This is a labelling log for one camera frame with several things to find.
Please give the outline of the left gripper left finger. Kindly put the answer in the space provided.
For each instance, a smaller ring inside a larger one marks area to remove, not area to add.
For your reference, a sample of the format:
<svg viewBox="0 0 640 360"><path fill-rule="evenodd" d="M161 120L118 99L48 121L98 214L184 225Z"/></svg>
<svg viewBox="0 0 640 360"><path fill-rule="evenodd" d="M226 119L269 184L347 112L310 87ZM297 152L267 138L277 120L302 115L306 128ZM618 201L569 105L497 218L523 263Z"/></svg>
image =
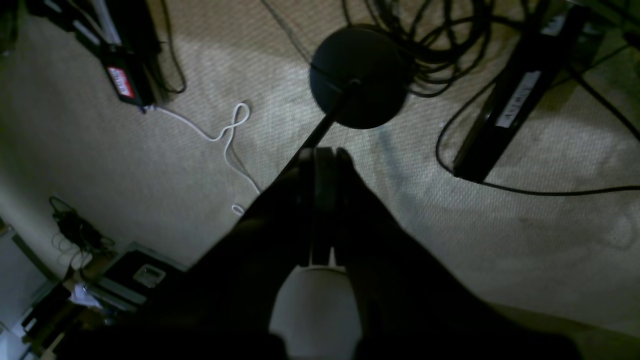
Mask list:
<svg viewBox="0 0 640 360"><path fill-rule="evenodd" d="M69 332L59 360L288 360L270 333L279 291L309 261L313 149L304 148L188 272L114 326Z"/></svg>

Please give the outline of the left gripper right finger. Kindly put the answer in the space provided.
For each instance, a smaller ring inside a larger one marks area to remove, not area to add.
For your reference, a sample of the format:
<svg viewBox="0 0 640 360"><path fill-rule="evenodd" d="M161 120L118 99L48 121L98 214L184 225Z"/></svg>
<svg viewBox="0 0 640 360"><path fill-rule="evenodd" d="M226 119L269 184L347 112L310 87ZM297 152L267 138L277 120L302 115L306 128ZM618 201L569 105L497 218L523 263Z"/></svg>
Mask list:
<svg viewBox="0 0 640 360"><path fill-rule="evenodd" d="M314 150L314 264L354 291L355 360L580 360L575 342L532 330L468 290L366 187L342 148Z"/></svg>

